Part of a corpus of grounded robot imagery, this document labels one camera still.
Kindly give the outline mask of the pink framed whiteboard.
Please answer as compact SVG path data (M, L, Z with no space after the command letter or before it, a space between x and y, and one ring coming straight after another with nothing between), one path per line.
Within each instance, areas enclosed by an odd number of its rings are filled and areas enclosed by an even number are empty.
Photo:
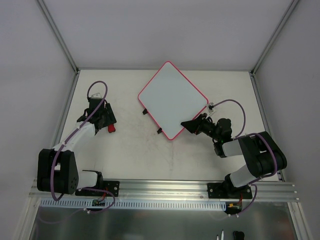
M174 140L181 122L195 119L209 99L170 61L166 61L137 96L161 132Z

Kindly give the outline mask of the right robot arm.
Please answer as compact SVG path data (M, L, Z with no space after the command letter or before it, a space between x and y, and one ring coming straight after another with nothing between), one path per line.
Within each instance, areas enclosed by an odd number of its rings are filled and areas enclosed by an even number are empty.
M251 133L232 138L232 122L221 118L216 123L207 114L180 123L190 133L201 133L212 139L214 151L220 158L243 156L245 164L225 176L214 188L214 194L226 194L230 198L239 195L246 186L268 178L287 167L287 159L268 132Z

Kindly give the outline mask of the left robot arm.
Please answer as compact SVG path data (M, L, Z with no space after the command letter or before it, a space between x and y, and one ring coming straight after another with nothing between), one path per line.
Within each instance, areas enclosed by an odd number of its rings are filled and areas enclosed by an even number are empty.
M38 155L37 189L72 195L87 188L93 195L104 191L103 175L97 170L80 170L76 157L83 146L101 129L116 131L117 122L110 103L102 98L88 98L89 107L76 121L72 132L50 149L42 149Z

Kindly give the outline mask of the red whiteboard eraser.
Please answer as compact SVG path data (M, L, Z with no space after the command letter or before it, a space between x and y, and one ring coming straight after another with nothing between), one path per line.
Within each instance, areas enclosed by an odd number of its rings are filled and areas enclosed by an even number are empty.
M109 133L114 133L114 132L116 131L116 128L115 128L114 124L108 125L108 126L107 126L107 131L108 131Z

